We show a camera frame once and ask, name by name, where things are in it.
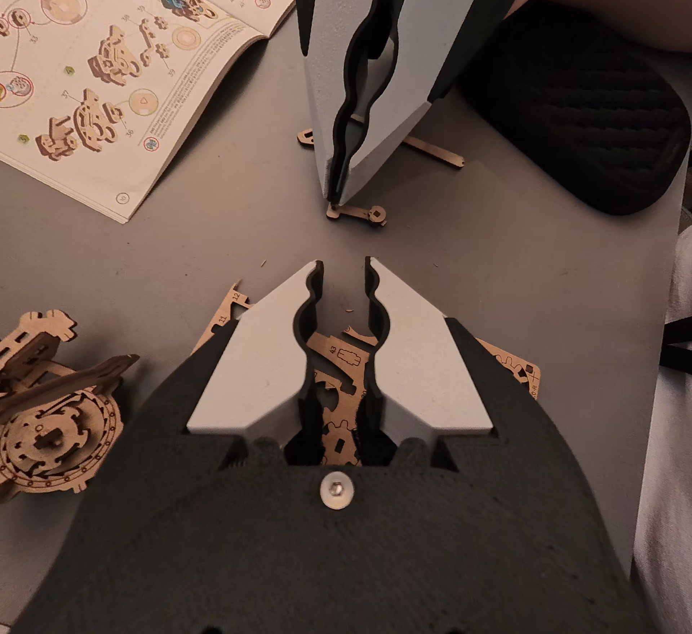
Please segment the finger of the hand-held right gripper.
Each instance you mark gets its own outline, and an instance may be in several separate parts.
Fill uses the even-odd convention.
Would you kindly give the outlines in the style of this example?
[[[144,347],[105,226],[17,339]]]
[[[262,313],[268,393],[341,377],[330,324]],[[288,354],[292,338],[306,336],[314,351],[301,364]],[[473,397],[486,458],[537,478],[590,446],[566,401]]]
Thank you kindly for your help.
[[[302,0],[302,55],[314,152],[323,196],[347,201],[347,128],[358,101],[357,72],[379,0]]]
[[[430,108],[430,92],[474,0],[404,0],[392,77],[371,104],[340,202],[367,184]]]

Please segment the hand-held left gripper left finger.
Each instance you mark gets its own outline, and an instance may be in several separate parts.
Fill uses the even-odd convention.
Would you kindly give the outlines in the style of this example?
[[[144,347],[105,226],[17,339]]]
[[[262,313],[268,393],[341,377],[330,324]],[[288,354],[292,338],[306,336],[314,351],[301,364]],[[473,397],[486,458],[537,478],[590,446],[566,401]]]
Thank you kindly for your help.
[[[281,448],[299,433],[299,401],[314,380],[307,341],[317,329],[323,277],[323,262],[309,262],[239,319],[189,433],[269,438]]]

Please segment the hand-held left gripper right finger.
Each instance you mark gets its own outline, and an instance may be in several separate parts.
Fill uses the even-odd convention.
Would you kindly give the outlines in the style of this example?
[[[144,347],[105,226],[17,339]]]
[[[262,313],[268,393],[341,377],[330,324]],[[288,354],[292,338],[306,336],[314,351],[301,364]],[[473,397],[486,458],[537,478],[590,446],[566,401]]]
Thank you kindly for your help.
[[[417,438],[428,448],[441,436],[489,434],[491,419],[445,315],[377,258],[367,257],[365,270],[379,429],[397,445]]]

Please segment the laser-cut wooden parts sheet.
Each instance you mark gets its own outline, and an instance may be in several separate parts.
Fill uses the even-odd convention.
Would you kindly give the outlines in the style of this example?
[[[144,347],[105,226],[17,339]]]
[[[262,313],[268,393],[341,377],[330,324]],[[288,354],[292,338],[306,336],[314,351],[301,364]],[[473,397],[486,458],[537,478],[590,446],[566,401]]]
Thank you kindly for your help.
[[[541,370],[526,359],[513,355],[481,339],[478,340],[498,362],[509,370],[530,395],[537,399],[541,381]],[[315,384],[323,386],[326,391],[334,391],[338,396],[336,407],[323,409],[323,446],[324,465],[360,465],[356,447],[356,413],[365,396],[365,366],[370,358],[370,351],[363,350],[350,342],[335,336],[314,333],[307,341],[313,353],[332,363],[348,377],[354,387],[349,393],[344,389],[340,377],[334,377],[324,371],[315,371]]]

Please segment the small wooden lever part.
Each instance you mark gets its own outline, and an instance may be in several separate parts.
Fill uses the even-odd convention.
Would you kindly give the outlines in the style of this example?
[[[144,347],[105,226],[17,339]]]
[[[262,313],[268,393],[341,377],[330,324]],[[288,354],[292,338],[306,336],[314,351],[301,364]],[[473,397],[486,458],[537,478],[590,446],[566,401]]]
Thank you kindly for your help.
[[[326,216],[331,220],[338,220],[342,216],[353,217],[364,220],[373,226],[385,226],[387,222],[385,209],[377,205],[371,208],[359,208],[350,205],[328,204]]]

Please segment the partly built wooden model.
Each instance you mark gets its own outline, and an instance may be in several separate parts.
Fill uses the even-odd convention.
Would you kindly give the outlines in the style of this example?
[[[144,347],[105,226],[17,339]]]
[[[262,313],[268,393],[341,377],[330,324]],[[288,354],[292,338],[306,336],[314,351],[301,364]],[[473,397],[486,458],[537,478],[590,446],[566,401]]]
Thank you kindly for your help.
[[[114,393],[137,354],[74,370],[55,361],[75,337],[61,310],[26,312],[1,340],[1,502],[87,488],[123,431]]]

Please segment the long wooden stick part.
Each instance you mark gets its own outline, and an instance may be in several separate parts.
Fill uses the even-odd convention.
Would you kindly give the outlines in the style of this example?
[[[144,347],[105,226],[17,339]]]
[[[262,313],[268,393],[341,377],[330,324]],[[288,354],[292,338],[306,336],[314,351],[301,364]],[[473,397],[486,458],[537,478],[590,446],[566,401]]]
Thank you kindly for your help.
[[[352,114],[350,116],[350,119],[358,125],[365,124],[364,116]],[[385,139],[385,141],[382,144],[383,148],[379,150],[377,153],[377,160],[379,160],[379,164],[378,167],[374,168],[374,170],[378,170],[383,165],[383,163],[390,157],[393,151],[395,151],[395,149],[400,145],[410,147],[418,151],[419,153],[432,157],[433,159],[441,161],[458,170],[464,166],[464,158],[460,154],[456,154],[449,150],[443,149],[440,146],[427,143],[419,138],[415,138],[410,135],[403,137],[400,141],[396,140],[397,137],[398,134],[395,132],[394,134],[391,134]],[[297,134],[297,139],[300,145],[314,147],[313,129],[308,128],[299,131]]]

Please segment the black wrist rest pad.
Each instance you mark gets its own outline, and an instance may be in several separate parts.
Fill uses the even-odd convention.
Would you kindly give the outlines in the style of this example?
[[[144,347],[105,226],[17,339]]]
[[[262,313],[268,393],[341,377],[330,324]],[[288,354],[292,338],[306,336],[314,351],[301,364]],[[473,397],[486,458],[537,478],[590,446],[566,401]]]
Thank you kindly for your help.
[[[582,10],[530,0],[457,83],[503,137],[603,213],[652,206],[687,158],[691,123],[681,97]]]

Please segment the open instruction booklet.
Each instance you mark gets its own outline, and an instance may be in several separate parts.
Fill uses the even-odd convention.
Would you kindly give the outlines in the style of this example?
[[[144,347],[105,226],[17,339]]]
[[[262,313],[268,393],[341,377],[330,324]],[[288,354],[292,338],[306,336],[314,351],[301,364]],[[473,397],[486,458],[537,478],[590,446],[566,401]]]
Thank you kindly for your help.
[[[1,0],[1,160],[125,223],[295,0]]]

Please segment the person's pale clothing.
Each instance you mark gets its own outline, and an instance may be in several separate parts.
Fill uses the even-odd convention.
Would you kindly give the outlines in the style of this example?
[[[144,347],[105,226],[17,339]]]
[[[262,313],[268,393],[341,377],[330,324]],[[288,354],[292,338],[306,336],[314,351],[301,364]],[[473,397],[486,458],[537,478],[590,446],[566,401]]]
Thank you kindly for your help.
[[[662,633],[691,632],[691,228],[679,236],[637,517],[634,566]]]

